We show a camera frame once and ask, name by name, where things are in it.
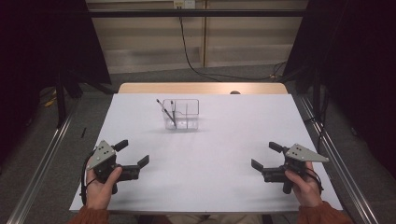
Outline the person's right hand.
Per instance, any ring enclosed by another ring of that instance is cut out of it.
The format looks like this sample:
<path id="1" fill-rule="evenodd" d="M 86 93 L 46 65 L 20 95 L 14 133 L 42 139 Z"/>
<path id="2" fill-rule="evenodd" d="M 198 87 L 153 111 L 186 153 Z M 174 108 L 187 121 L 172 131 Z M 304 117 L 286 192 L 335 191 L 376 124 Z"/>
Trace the person's right hand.
<path id="1" fill-rule="evenodd" d="M 285 171 L 286 177 L 293 182 L 293 192 L 302 207 L 317 207 L 323 204 L 316 179 L 311 176 L 301 178 L 291 170 Z"/>

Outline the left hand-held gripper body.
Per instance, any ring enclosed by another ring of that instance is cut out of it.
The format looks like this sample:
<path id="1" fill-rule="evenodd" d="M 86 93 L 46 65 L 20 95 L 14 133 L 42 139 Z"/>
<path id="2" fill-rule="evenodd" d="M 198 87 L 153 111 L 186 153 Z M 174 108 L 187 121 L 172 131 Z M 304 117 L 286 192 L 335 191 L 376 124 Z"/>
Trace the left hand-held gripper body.
<path id="1" fill-rule="evenodd" d="M 96 179 L 106 183 L 110 174 L 116 167 L 121 167 L 122 172 L 117 182 L 130 181 L 139 178 L 141 168 L 136 165 L 120 165 L 116 163 L 117 151 L 108 142 L 102 140 L 95 148 L 91 160 L 88 162 L 87 170 L 94 170 Z"/>

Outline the aluminium floor rail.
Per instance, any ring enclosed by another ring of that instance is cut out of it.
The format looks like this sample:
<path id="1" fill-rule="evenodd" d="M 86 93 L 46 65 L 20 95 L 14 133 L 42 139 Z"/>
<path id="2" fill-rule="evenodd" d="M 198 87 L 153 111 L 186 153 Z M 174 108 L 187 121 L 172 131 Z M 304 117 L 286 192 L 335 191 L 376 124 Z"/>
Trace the aluminium floor rail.
<path id="1" fill-rule="evenodd" d="M 38 150 L 34 150 L 34 146 L 32 144 L 28 146 L 32 150 L 33 154 L 39 156 L 40 161 L 37 166 L 30 166 L 25 173 L 20 175 L 20 179 L 27 179 L 28 184 L 24 188 L 24 191 L 12 210 L 11 215 L 7 219 L 6 224 L 23 224 L 25 222 L 25 219 L 35 201 L 36 195 L 40 191 L 53 158 L 64 139 L 79 102 L 79 99 L 72 99 L 66 104 L 66 114 L 61 115 L 56 119 L 57 126 L 53 126 L 49 129 L 51 132 L 51 139 L 49 141 L 45 142 L 42 136 L 38 136 L 36 138 L 39 143 L 43 143 L 43 146 L 41 147 L 43 149 L 42 153 L 39 153 Z"/>
<path id="2" fill-rule="evenodd" d="M 358 183 L 347 169 L 347 164 L 342 159 L 341 154 L 325 129 L 324 124 L 318 120 L 318 115 L 314 114 L 314 105 L 307 96 L 299 96 L 298 102 L 304 108 L 309 123 L 318 136 L 318 150 L 320 152 L 325 152 L 331 159 L 332 167 L 335 170 L 335 175 L 331 175 L 332 182 L 338 179 L 343 184 L 344 190 L 347 192 L 348 198 L 354 206 L 354 211 L 359 214 L 354 218 L 354 221 L 358 224 L 379 224 L 374 210 L 368 203 Z"/>

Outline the black pen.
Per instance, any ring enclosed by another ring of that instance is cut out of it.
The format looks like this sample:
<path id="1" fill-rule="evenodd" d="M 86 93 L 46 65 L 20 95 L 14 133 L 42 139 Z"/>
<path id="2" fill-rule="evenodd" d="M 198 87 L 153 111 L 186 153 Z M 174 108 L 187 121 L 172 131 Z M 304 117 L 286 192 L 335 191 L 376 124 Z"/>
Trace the black pen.
<path id="1" fill-rule="evenodd" d="M 160 105 L 160 107 L 162 108 L 163 112 L 166 114 L 166 116 L 172 121 L 173 125 L 175 126 L 175 128 L 177 127 L 176 121 L 174 119 L 174 117 L 172 117 L 170 115 L 170 113 L 168 112 L 168 110 L 164 107 L 163 103 L 159 100 L 156 99 L 156 102 Z"/>

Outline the white table mat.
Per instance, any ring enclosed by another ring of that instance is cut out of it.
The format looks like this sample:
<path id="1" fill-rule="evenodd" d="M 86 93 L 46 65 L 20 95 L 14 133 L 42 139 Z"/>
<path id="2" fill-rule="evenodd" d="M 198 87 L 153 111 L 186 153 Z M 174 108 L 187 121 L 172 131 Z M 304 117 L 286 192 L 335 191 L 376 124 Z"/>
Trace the white table mat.
<path id="1" fill-rule="evenodd" d="M 112 212 L 275 213 L 298 208 L 281 184 L 267 183 L 250 165 L 281 165 L 268 147 L 276 142 L 312 148 L 296 104 L 289 94 L 196 94 L 195 131 L 165 128 L 162 94 L 117 94 L 99 134 L 109 144 L 128 140 L 117 161 L 149 163 L 135 181 L 118 184 Z"/>

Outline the black stand post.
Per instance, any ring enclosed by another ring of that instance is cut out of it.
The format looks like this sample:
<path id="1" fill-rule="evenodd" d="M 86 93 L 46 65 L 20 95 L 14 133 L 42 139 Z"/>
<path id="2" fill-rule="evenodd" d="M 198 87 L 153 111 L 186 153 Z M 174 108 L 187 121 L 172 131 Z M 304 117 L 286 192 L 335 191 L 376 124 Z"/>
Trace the black stand post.
<path id="1" fill-rule="evenodd" d="M 66 109 L 64 101 L 64 85 L 62 82 L 62 74 L 59 73 L 56 81 L 56 99 L 58 106 L 58 124 L 57 127 L 60 128 L 64 124 L 66 118 Z"/>

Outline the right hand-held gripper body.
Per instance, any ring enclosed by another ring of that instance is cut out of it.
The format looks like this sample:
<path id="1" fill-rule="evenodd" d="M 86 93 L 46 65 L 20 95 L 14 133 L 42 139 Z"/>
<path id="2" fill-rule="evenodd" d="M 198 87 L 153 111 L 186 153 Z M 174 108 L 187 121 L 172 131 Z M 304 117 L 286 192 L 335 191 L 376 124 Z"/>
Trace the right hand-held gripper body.
<path id="1" fill-rule="evenodd" d="M 284 156 L 284 163 L 275 168 L 263 168 L 262 176 L 264 181 L 271 183 L 282 183 L 283 192 L 285 194 L 290 194 L 293 187 L 293 182 L 286 177 L 285 171 L 291 170 L 301 178 L 305 178 L 308 175 L 314 177 L 318 183 L 319 190 L 323 191 L 320 177 L 313 169 L 308 168 L 306 163 L 308 161 L 328 162 L 329 159 L 299 144 L 294 144 L 291 147 L 283 148 L 284 151 L 281 154 Z"/>

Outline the person's left hand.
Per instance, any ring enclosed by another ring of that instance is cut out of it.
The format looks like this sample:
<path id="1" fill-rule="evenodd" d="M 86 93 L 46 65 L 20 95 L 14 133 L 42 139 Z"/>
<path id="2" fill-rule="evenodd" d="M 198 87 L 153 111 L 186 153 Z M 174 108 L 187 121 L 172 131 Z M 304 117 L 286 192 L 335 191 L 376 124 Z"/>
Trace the person's left hand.
<path id="1" fill-rule="evenodd" d="M 117 183 L 121 172 L 122 168 L 116 167 L 110 174 L 106 183 L 101 183 L 96 179 L 94 170 L 86 172 L 88 187 L 86 191 L 87 200 L 85 205 L 89 209 L 107 210 L 112 196 L 112 188 Z"/>

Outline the clear plastic organizer box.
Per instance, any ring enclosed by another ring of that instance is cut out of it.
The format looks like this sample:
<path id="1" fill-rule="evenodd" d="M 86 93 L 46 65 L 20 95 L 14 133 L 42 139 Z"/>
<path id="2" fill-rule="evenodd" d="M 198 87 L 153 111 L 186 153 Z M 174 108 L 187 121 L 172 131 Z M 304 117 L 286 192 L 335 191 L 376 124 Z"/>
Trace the clear plastic organizer box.
<path id="1" fill-rule="evenodd" d="M 164 127 L 167 130 L 189 130 L 195 131 L 199 127 L 200 106 L 197 99 L 164 99 L 164 107 L 172 116 L 171 100 L 175 103 L 177 128 L 163 112 Z"/>

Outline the black curtain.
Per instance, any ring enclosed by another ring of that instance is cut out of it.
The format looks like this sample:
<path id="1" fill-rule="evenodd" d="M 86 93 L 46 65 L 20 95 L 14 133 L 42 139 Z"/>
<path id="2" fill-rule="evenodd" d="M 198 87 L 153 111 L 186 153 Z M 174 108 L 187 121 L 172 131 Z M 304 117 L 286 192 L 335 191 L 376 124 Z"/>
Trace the black curtain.
<path id="1" fill-rule="evenodd" d="M 308 0 L 284 75 L 325 85 L 396 178 L 396 0 Z"/>
<path id="2" fill-rule="evenodd" d="M 86 0 L 0 0 L 0 165 L 38 107 L 62 81 L 111 82 Z"/>

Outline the white wall socket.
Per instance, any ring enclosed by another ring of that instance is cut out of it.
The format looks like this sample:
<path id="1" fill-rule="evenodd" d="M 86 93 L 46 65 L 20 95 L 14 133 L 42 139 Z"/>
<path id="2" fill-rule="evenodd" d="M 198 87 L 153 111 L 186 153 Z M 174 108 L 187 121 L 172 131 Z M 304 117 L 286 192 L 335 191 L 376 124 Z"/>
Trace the white wall socket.
<path id="1" fill-rule="evenodd" d="M 173 0 L 175 9 L 195 9 L 195 0 Z"/>

